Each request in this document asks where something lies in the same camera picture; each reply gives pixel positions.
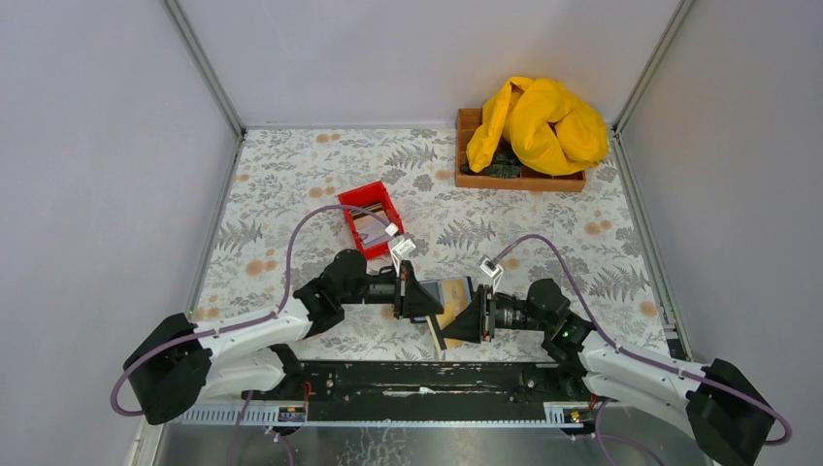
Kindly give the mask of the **black card holder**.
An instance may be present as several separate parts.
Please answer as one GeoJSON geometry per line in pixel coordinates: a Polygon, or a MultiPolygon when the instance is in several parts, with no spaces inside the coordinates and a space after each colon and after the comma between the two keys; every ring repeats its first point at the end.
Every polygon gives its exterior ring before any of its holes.
{"type": "Polygon", "coordinates": [[[437,353],[454,349],[462,345],[461,341],[448,339],[443,331],[449,326],[469,304],[473,298],[472,279],[468,276],[450,279],[439,279],[424,282],[423,287],[444,308],[441,314],[429,316],[427,324],[434,340],[437,353]]]}

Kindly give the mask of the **gold card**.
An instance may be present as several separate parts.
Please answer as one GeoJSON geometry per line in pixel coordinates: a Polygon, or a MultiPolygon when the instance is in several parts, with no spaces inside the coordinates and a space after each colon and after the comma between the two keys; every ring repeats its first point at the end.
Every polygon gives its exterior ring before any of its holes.
{"type": "Polygon", "coordinates": [[[473,298],[472,283],[469,277],[458,277],[440,281],[441,302],[444,307],[443,317],[459,315],[473,298]]]}

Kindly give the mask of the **red plastic bin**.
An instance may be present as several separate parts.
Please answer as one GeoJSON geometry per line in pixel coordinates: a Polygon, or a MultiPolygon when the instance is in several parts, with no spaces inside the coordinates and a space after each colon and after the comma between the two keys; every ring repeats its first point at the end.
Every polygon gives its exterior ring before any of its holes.
{"type": "Polygon", "coordinates": [[[338,195],[341,205],[355,210],[344,212],[356,248],[367,260],[388,254],[388,242],[404,233],[401,218],[385,185],[373,182],[338,195]]]}

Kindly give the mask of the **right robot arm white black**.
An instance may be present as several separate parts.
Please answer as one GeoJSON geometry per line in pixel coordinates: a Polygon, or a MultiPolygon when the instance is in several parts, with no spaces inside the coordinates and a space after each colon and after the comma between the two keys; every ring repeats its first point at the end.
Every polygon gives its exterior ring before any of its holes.
{"type": "Polygon", "coordinates": [[[721,359],[702,365],[610,343],[572,311],[552,279],[532,283],[523,299],[480,286],[442,335],[479,344],[498,329],[542,332],[548,356],[591,394],[679,428],[721,465],[754,464],[774,425],[767,402],[735,365],[721,359]]]}

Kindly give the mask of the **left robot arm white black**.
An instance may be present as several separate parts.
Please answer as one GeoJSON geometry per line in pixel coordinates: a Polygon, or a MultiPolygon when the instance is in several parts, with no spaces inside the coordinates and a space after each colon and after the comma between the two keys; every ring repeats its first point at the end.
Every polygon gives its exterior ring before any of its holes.
{"type": "Polygon", "coordinates": [[[282,309],[201,323],[183,314],[164,318],[123,364],[138,415],[163,424],[203,399],[295,383],[301,366],[288,344],[342,322],[347,304],[387,304],[398,319],[444,311],[408,260],[370,274],[361,252],[343,250],[282,309]]]}

